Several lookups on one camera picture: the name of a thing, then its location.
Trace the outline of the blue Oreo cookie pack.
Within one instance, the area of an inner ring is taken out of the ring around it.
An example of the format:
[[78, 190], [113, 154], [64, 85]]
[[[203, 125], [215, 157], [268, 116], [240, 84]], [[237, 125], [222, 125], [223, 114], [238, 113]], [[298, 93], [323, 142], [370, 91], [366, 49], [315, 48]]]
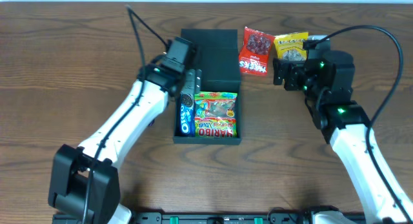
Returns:
[[194, 97], [192, 94], [181, 94], [180, 99], [180, 131], [182, 135], [194, 137]]

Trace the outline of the yellow Hacks candy bag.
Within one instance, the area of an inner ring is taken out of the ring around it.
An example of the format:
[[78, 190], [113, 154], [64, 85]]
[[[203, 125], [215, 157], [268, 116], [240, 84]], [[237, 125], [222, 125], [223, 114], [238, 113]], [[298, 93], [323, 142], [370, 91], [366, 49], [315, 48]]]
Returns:
[[285, 61], [305, 61], [307, 51], [303, 43], [308, 39], [308, 32], [294, 32], [278, 35], [274, 39], [277, 58]]

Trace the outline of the green Haribo gummy bag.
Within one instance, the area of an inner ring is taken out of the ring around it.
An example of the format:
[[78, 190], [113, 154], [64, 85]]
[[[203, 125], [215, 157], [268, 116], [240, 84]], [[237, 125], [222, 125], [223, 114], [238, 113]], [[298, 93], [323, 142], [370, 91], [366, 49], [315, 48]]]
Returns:
[[237, 137], [237, 93], [200, 92], [194, 96], [196, 137]]

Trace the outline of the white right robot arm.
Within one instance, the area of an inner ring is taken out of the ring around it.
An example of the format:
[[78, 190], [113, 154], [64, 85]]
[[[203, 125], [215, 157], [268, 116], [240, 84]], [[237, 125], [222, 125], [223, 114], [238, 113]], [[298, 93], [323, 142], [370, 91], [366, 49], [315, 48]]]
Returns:
[[371, 120], [351, 99], [353, 57], [327, 50], [304, 61], [275, 59], [274, 84], [301, 90], [314, 125], [344, 164], [367, 223], [412, 223], [412, 202], [386, 163]]

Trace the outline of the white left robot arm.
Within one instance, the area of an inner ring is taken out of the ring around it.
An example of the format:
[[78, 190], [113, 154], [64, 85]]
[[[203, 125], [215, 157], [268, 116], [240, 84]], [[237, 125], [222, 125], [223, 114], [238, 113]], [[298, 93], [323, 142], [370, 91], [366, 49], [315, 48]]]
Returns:
[[120, 203], [119, 169], [130, 149], [168, 105], [160, 79], [170, 75], [151, 65], [137, 79], [106, 122], [78, 147], [55, 153], [48, 204], [75, 223], [130, 223], [132, 211]]

